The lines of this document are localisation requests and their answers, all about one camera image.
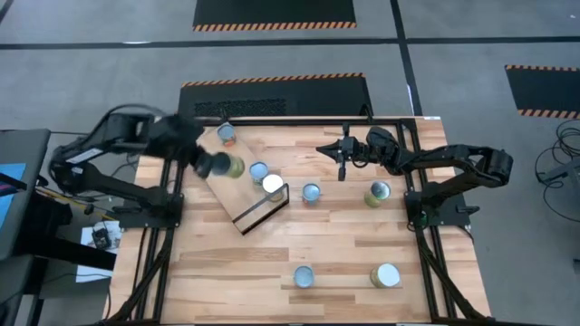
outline wooden table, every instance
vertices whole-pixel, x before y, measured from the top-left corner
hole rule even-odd
[[[417,118],[417,125],[424,149],[447,143],[440,120]],[[396,135],[393,127],[385,128]],[[353,126],[351,135],[365,139],[368,129]],[[404,177],[390,176],[376,165],[358,169],[349,164],[346,181],[337,181],[338,165],[314,147],[340,138],[340,126],[237,127],[236,131],[256,158],[289,184],[290,204],[242,236],[207,184],[189,169],[162,322],[430,321],[415,235],[406,229]],[[406,139],[412,148],[410,136]],[[142,158],[136,183],[158,185],[161,166],[160,160]],[[454,173],[452,168],[427,172],[434,181]],[[383,207],[371,209],[364,204],[363,194],[377,179],[391,185],[391,198]],[[316,207],[304,206],[301,200],[302,187],[310,182],[322,189]],[[440,233],[451,279],[476,309],[489,314],[471,241],[457,227],[441,227]],[[140,236],[139,229],[123,235],[111,280],[113,312],[131,293]],[[387,262],[399,268],[401,284],[375,289],[369,273]],[[312,266],[316,275],[311,289],[293,283],[295,268],[304,264]],[[433,278],[444,316],[440,284]],[[151,315],[156,288],[154,282],[146,316]]]

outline gray floor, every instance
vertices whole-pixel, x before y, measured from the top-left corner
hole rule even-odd
[[[359,28],[351,31],[233,34],[193,34],[195,3],[14,0],[0,24],[0,43],[396,36],[388,1],[354,0]],[[409,38],[567,36],[580,31],[576,0],[400,3]],[[537,154],[555,140],[561,120],[518,116],[503,66],[580,67],[580,43],[411,45],[410,52],[423,113],[442,117],[449,143],[503,148],[515,159],[507,187],[466,195],[469,204],[481,206],[472,217],[473,234],[493,315],[504,321],[576,325],[580,277],[573,258],[580,258],[580,224],[546,208],[533,166]],[[109,107],[123,102],[143,101],[175,111],[182,82],[328,72],[364,72],[377,114],[412,114],[396,45],[0,51],[0,72],[0,129],[83,132]],[[50,148],[72,139],[52,137]],[[112,172],[123,161],[104,159],[98,167]],[[551,159],[540,162],[541,168],[551,166]],[[127,169],[122,177],[130,180],[133,173]],[[577,200],[567,190],[550,192],[548,200],[577,216]],[[77,227],[89,223],[86,216],[75,219]],[[71,268],[54,264],[51,273]],[[52,299],[41,324],[98,320],[107,284],[90,286],[69,280],[46,287],[44,294]]]

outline orange striped tape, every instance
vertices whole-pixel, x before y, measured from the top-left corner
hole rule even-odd
[[[253,24],[199,24],[194,32],[274,31],[297,29],[356,28],[355,22],[307,22],[307,23],[253,23]]]
[[[313,74],[301,76],[240,78],[235,80],[221,80],[221,81],[194,81],[182,83],[181,88],[190,86],[209,86],[209,85],[237,84],[248,82],[284,82],[284,81],[303,81],[312,79],[330,79],[330,78],[347,78],[347,77],[365,78],[365,75],[362,72],[347,72],[347,73],[327,73],[327,74]]]
[[[518,110],[519,115],[525,117],[559,118],[559,119],[580,119],[580,112],[572,110]]]
[[[550,67],[550,66],[529,66],[521,64],[508,64],[506,70],[540,70],[540,71],[556,71],[556,72],[577,72],[580,68],[575,67]]]

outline black floor mat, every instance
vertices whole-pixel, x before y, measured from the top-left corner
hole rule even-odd
[[[198,0],[196,32],[354,28],[353,0]]]
[[[523,116],[575,119],[580,113],[577,68],[507,65],[517,111]]]
[[[357,116],[364,105],[362,73],[186,82],[179,95],[186,117]]]

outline can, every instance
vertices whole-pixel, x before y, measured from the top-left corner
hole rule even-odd
[[[256,162],[250,167],[250,176],[256,186],[262,186],[262,181],[268,175],[268,166],[264,162]]]
[[[320,188],[315,184],[308,184],[302,188],[302,201],[307,205],[314,205],[320,197]]]
[[[371,189],[364,194],[364,202],[372,208],[379,207],[381,202],[391,195],[391,188],[383,181],[374,181]]]
[[[309,266],[300,266],[294,271],[294,283],[297,287],[306,289],[314,285],[314,271]]]
[[[234,126],[229,123],[224,123],[217,129],[217,135],[225,147],[230,147],[236,144],[236,133]]]
[[[217,153],[213,158],[211,172],[216,176],[238,178],[244,174],[246,164],[239,157],[224,152]]]
[[[393,287],[401,281],[399,270],[393,264],[382,264],[371,271],[371,283],[379,289]]]
[[[275,191],[277,191],[280,187],[282,187],[283,184],[284,181],[282,180],[282,177],[278,175],[268,175],[264,178],[264,180],[262,180],[262,188],[264,189],[267,195],[270,195]],[[276,202],[280,201],[282,198],[284,198],[284,192],[280,191],[275,196],[270,198],[270,201]]]

